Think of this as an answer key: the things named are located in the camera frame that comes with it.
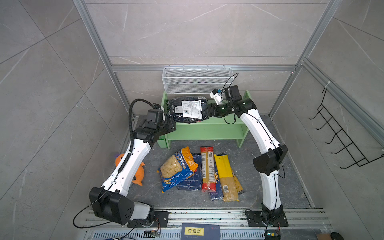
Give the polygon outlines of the black pasta bag white label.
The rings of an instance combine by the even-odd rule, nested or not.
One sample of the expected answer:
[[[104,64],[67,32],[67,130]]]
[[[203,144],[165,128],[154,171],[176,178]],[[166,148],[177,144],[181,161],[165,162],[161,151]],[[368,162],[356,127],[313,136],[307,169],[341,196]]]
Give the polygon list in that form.
[[[184,96],[167,101],[167,114],[175,122],[193,124],[207,120],[208,101],[201,96]]]

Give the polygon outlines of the blue orange shell pasta bag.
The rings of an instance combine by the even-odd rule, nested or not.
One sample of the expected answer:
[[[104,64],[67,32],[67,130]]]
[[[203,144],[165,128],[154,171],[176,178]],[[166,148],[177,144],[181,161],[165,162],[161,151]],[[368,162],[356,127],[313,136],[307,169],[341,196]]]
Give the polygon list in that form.
[[[162,181],[162,192],[190,178],[198,167],[199,164],[195,162],[189,147],[174,153],[158,169]]]

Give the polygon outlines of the yellow spaghetti packet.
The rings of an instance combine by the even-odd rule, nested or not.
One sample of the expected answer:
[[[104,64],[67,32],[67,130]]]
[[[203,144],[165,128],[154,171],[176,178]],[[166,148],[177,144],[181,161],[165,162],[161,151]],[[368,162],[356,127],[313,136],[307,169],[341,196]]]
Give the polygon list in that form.
[[[223,191],[224,202],[238,202],[239,194],[236,188],[233,171],[227,155],[214,155],[219,179]]]

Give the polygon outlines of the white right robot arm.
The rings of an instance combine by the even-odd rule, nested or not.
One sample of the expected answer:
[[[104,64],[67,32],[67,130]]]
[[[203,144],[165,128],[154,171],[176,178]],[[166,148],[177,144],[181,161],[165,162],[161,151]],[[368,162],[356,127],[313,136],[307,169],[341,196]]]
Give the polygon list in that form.
[[[278,177],[280,176],[280,165],[288,148],[274,138],[263,122],[253,100],[243,99],[237,86],[222,90],[214,89],[210,93],[210,97],[216,103],[209,104],[203,112],[209,117],[216,118],[235,114],[247,126],[259,147],[261,155],[254,158],[253,164],[262,180],[261,218],[266,227],[273,226],[279,219],[285,217],[280,199]]]

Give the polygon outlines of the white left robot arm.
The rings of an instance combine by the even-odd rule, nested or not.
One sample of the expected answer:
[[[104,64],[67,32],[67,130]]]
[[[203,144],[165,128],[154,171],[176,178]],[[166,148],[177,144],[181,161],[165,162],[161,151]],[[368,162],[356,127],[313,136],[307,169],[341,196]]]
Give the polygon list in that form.
[[[155,219],[154,207],[127,198],[131,183],[141,163],[153,145],[165,134],[176,130],[176,123],[166,118],[162,109],[148,110],[142,126],[130,127],[130,145],[122,160],[100,188],[93,187],[89,193],[96,217],[125,225],[138,221],[150,226]]]

